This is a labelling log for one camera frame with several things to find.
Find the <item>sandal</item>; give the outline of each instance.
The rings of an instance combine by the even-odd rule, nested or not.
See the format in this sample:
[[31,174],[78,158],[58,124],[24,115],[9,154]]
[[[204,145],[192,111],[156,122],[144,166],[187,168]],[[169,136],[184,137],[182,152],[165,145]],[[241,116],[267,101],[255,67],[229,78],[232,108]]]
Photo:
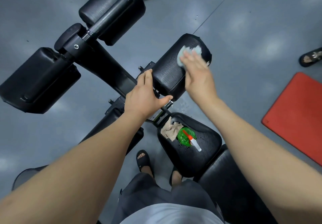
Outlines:
[[306,54],[303,54],[300,59],[300,65],[303,67],[309,67],[316,62],[320,61],[322,59],[322,48],[315,49],[311,52],[308,52]]
[[[144,153],[145,155],[141,158],[138,159],[139,155]],[[148,166],[150,167],[151,169],[151,172],[152,172],[152,175],[153,175],[153,178],[154,178],[154,171],[153,171],[153,168],[151,167],[151,162],[150,162],[150,157],[149,155],[147,154],[147,152],[145,150],[140,150],[138,153],[137,153],[137,164],[138,164],[138,167],[139,167],[139,170],[141,171],[142,167],[143,166]]]
[[174,171],[177,171],[177,172],[179,172],[178,171],[178,169],[175,167],[175,166],[173,166],[173,169],[172,169],[172,172],[171,172],[171,175],[170,175],[170,179],[169,179],[169,184],[170,184],[170,186],[172,186],[172,174],[173,174],[173,172]]

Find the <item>forearm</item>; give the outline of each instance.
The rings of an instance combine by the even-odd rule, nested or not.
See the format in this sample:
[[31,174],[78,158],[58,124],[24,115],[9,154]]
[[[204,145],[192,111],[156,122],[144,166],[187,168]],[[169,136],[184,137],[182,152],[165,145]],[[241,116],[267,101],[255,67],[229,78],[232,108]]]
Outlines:
[[143,121],[124,113],[77,145],[7,196],[0,203],[0,222],[95,223]]
[[317,171],[261,134],[223,101],[200,107],[218,128],[240,170],[275,217],[279,215],[275,207],[321,211],[322,176]]

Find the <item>gray shorts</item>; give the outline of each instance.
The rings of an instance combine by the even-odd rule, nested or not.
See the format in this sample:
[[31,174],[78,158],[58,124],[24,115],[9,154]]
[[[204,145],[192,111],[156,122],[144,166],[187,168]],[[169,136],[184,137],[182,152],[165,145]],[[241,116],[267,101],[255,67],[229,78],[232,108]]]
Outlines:
[[160,188],[147,173],[137,174],[119,196],[119,203],[112,224],[120,224],[125,218],[146,206],[160,203],[173,203],[210,210],[223,223],[219,206],[206,191],[192,180],[185,180],[170,191]]

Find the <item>red mat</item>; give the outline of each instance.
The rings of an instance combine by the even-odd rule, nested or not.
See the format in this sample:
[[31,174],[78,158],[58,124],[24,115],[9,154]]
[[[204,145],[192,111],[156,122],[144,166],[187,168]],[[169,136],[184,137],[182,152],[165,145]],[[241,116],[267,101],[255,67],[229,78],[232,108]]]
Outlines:
[[296,73],[262,123],[322,165],[322,84]]

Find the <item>floor seam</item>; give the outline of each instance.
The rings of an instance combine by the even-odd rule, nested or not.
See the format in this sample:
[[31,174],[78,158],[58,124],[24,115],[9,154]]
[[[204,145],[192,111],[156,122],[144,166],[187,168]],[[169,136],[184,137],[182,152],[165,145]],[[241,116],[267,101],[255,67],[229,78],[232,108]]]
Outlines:
[[209,17],[219,8],[219,6],[224,2],[225,0],[223,0],[216,8],[214,11],[211,12],[211,14],[204,20],[204,22],[202,22],[202,24],[197,28],[197,30],[195,30],[195,32],[193,33],[193,35],[199,30],[199,28],[209,19]]

